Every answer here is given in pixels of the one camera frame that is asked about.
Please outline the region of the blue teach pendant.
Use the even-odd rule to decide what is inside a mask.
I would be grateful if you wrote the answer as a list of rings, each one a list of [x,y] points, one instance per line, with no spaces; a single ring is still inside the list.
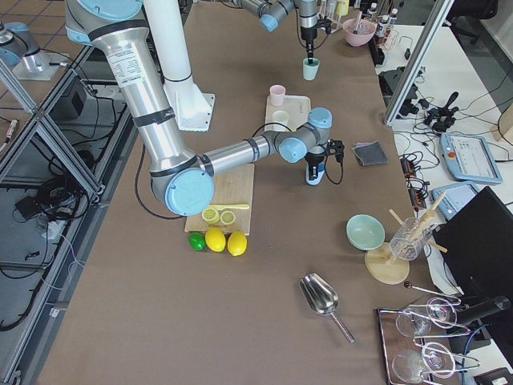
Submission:
[[[503,182],[488,144],[481,136],[444,132],[440,145],[447,169],[455,180],[479,184]]]

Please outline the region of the wooden cutting board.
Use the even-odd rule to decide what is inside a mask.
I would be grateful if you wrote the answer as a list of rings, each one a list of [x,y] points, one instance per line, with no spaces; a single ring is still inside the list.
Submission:
[[[202,219],[201,214],[188,217],[185,221],[184,231],[186,233],[199,232],[205,233],[210,227],[219,227],[224,233],[233,233],[241,231],[246,236],[250,233],[254,181],[254,164],[245,164],[234,168],[229,172],[216,174],[213,177],[215,182],[215,194],[212,198],[212,205],[248,205],[248,209],[217,209],[220,216],[223,213],[231,211],[234,214],[233,223],[223,222],[219,219],[213,224]]]

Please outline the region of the whole yellow lemon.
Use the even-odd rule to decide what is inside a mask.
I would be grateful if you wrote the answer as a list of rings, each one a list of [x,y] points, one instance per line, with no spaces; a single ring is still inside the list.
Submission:
[[[226,247],[226,238],[224,232],[217,228],[210,228],[204,235],[206,244],[211,251],[220,253]]]
[[[228,251],[234,256],[238,257],[245,253],[248,247],[248,240],[244,233],[236,231],[228,238]]]

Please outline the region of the green cup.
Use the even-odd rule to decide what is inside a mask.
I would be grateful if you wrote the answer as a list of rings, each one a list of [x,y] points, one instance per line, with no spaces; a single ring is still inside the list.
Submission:
[[[316,58],[305,58],[302,63],[303,79],[307,81],[315,80],[320,66],[320,61]]]

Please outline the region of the green lime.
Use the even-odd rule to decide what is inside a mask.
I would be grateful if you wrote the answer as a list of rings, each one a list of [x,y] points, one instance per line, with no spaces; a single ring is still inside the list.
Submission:
[[[202,251],[207,247],[205,237],[202,233],[190,233],[188,242],[195,251]]]

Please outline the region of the black monitor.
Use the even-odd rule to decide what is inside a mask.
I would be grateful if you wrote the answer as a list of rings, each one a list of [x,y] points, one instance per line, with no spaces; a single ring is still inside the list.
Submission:
[[[483,188],[434,239],[466,295],[512,298],[512,213],[491,188]]]

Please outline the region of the white pillar base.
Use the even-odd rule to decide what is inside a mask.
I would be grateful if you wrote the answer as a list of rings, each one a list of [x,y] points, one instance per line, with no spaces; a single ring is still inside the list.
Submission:
[[[148,0],[143,4],[164,77],[164,92],[179,129],[206,132],[215,96],[203,93],[193,80],[179,3]]]

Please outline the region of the green bowl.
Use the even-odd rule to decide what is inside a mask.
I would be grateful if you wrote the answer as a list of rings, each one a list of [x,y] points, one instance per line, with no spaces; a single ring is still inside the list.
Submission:
[[[385,241],[385,230],[380,221],[367,214],[352,216],[346,225],[346,236],[357,249],[370,251]]]

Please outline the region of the yellow plastic knife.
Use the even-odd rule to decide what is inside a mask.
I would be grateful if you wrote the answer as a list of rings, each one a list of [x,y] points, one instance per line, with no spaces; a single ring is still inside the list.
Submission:
[[[250,204],[232,204],[232,205],[209,205],[209,208],[215,210],[227,210],[227,209],[239,209],[247,210],[250,209]]]

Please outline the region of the pink cup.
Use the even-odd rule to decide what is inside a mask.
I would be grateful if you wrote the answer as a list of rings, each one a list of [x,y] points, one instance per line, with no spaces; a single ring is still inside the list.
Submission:
[[[284,103],[286,88],[280,84],[274,84],[269,88],[269,101],[274,107],[280,107]]]

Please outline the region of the lemon half by knife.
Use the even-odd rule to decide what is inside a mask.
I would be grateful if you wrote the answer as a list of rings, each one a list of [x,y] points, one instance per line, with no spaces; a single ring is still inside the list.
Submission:
[[[231,210],[224,210],[220,213],[220,223],[222,225],[232,225],[236,221],[236,214]]]

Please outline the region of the blue cup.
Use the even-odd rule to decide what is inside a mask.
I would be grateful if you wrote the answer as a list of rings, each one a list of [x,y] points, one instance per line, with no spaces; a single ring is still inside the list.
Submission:
[[[307,164],[305,169],[305,181],[309,185],[320,184],[323,176],[325,175],[325,164],[317,164],[314,167],[312,164]]]

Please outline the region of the grey folded cloth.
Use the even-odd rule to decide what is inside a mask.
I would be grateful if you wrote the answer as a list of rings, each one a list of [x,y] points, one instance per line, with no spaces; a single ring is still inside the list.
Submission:
[[[357,162],[363,167],[389,163],[389,159],[378,141],[357,144],[352,148],[352,152]]]

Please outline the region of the clear textured glass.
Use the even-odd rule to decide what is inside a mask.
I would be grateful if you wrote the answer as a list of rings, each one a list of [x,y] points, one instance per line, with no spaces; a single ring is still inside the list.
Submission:
[[[403,221],[399,230],[390,241],[392,254],[403,260],[413,261],[422,252],[424,245],[431,238],[432,225],[419,228],[420,220],[409,217]]]

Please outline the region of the cream rabbit tray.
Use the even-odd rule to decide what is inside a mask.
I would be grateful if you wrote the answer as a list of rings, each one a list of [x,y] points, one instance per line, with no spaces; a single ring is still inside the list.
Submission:
[[[265,107],[265,131],[294,132],[302,124],[308,121],[308,115],[311,110],[310,98],[303,95],[285,95],[281,106],[274,106],[271,103],[271,96],[268,95]],[[288,121],[285,126],[274,124],[273,114],[275,111],[285,111],[288,115]]]

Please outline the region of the white dish rack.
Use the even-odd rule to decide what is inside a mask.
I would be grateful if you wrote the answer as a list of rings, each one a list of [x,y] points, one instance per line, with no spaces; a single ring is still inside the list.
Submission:
[[[330,34],[341,29],[343,18],[349,13],[350,0],[316,1],[317,25]]]

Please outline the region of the metal scoop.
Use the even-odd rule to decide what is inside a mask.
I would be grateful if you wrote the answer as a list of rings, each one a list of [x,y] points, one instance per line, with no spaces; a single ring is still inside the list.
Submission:
[[[347,326],[336,315],[338,295],[336,290],[319,274],[306,274],[299,281],[301,291],[312,311],[322,316],[330,316],[349,344],[355,342]]]

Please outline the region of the wooden cup stand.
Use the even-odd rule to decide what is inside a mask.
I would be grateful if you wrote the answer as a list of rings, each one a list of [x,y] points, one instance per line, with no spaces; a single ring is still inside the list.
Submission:
[[[442,202],[445,195],[446,192],[442,192],[436,201],[431,205],[431,207],[427,209],[420,218],[415,218],[420,220],[418,229],[423,229],[427,225],[433,225],[433,220],[436,217],[435,210]],[[389,212],[401,227],[404,220],[402,220],[393,209],[389,209]],[[427,241],[427,243],[431,244],[433,247],[444,253],[447,252],[446,247],[440,246],[434,241],[430,241],[430,239]],[[391,285],[405,281],[410,272],[409,261],[403,261],[395,257],[391,252],[390,242],[384,242],[377,249],[366,252],[365,264],[373,277],[375,277],[380,282]]]

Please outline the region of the pink bowl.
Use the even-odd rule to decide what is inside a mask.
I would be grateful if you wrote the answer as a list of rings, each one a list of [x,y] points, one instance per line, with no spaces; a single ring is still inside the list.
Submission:
[[[345,41],[352,47],[360,47],[367,44],[376,32],[376,24],[366,19],[362,19],[357,28],[357,33],[354,33],[356,28],[356,19],[351,18],[343,22],[343,36]]]

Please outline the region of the lemon half near board edge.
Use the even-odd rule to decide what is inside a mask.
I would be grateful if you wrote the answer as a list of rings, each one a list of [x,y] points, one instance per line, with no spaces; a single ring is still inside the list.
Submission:
[[[220,213],[217,209],[207,207],[202,211],[201,218],[205,223],[213,225],[220,220]]]

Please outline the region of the pale yellow cup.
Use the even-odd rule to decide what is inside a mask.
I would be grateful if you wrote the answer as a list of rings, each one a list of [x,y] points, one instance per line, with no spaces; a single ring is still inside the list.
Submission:
[[[272,130],[278,132],[288,131],[289,113],[283,110],[276,110],[272,113]]]

